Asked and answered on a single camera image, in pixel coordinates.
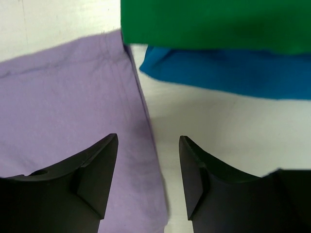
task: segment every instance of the green fabric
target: green fabric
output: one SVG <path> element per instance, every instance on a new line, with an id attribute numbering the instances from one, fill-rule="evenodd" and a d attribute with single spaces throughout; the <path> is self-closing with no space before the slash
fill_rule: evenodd
<path id="1" fill-rule="evenodd" d="M 311 0 L 121 0 L 125 43 L 311 52 Z"/>

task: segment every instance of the purple cloth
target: purple cloth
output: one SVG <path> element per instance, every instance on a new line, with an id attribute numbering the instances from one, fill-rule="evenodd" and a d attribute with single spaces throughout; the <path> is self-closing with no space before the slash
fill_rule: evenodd
<path id="1" fill-rule="evenodd" d="M 0 63 L 0 176 L 29 175 L 117 133 L 99 233 L 162 233 L 167 209 L 147 110 L 120 31 Z"/>

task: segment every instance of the folded blue cloth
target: folded blue cloth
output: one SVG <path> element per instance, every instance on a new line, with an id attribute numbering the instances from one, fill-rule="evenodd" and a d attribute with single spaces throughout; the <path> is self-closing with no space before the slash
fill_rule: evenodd
<path id="1" fill-rule="evenodd" d="M 149 46 L 140 70 L 161 81 L 245 96 L 311 100 L 311 54 Z"/>

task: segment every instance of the white surface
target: white surface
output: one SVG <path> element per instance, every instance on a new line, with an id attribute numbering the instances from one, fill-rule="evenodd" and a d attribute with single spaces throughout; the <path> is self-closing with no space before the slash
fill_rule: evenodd
<path id="1" fill-rule="evenodd" d="M 119 27 L 119 0 L 1 0 L 0 60 Z M 145 47 L 133 51 L 139 66 Z M 311 102 L 256 100 L 139 78 L 169 200 L 166 233 L 193 232 L 179 168 L 180 135 L 254 175 L 311 168 Z"/>

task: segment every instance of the cloth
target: cloth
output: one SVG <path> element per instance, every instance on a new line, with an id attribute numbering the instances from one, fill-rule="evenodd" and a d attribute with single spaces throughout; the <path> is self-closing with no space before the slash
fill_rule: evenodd
<path id="1" fill-rule="evenodd" d="M 148 47 L 140 70 L 161 81 L 245 96 L 311 100 L 311 54 Z"/>
<path id="2" fill-rule="evenodd" d="M 99 233 L 163 233 L 162 179 L 127 50 L 115 31 L 1 63 L 0 176 L 29 175 L 117 133 Z"/>
<path id="3" fill-rule="evenodd" d="M 309 0 L 121 0 L 125 43 L 311 52 Z"/>

